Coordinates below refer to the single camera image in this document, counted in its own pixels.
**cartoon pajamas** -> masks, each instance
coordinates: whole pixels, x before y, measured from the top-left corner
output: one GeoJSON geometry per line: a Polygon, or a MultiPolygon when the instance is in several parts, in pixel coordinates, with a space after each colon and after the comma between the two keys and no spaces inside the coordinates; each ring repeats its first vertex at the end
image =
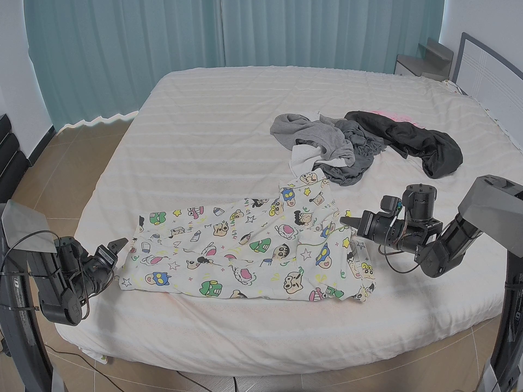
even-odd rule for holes
{"type": "Polygon", "coordinates": [[[119,275],[124,290],[363,302],[376,286],[365,244],[339,224],[319,169],[275,199],[153,212],[139,222],[119,275]]]}

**nightstand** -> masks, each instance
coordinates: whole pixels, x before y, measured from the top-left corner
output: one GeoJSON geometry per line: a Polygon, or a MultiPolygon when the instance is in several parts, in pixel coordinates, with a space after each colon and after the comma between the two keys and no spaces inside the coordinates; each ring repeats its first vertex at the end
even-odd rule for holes
{"type": "Polygon", "coordinates": [[[448,80],[453,51],[432,38],[428,38],[426,45],[419,43],[418,46],[422,58],[398,55],[394,74],[424,76],[439,82],[448,80]]]}

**star print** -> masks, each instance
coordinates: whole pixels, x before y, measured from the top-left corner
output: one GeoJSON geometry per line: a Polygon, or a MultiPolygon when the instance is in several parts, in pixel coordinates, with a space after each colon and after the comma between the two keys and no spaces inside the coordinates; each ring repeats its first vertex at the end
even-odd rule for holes
{"type": "Polygon", "coordinates": [[[303,260],[305,261],[307,258],[311,258],[311,252],[305,248],[305,251],[301,253],[300,256],[302,256],[303,260]]]}

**pink fabric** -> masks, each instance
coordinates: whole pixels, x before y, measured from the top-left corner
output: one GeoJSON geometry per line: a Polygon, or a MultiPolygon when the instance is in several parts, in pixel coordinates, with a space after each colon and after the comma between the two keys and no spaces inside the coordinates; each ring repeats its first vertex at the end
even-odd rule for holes
{"type": "Polygon", "coordinates": [[[405,114],[393,114],[391,112],[384,112],[382,110],[371,110],[372,114],[379,114],[382,116],[385,116],[386,118],[392,119],[395,122],[410,122],[415,127],[419,127],[424,129],[425,127],[422,127],[419,123],[415,122],[414,119],[411,117],[405,115],[405,114]]]}

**teal curtain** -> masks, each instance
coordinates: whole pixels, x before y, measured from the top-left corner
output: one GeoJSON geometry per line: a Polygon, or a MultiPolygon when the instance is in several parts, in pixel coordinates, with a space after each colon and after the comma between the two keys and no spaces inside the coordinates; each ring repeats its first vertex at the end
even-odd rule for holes
{"type": "Polygon", "coordinates": [[[171,71],[224,66],[220,0],[24,0],[56,128],[138,110],[171,71]]]}
{"type": "Polygon", "coordinates": [[[299,65],[392,73],[439,39],[445,0],[24,0],[56,128],[141,107],[165,74],[299,65]]]}

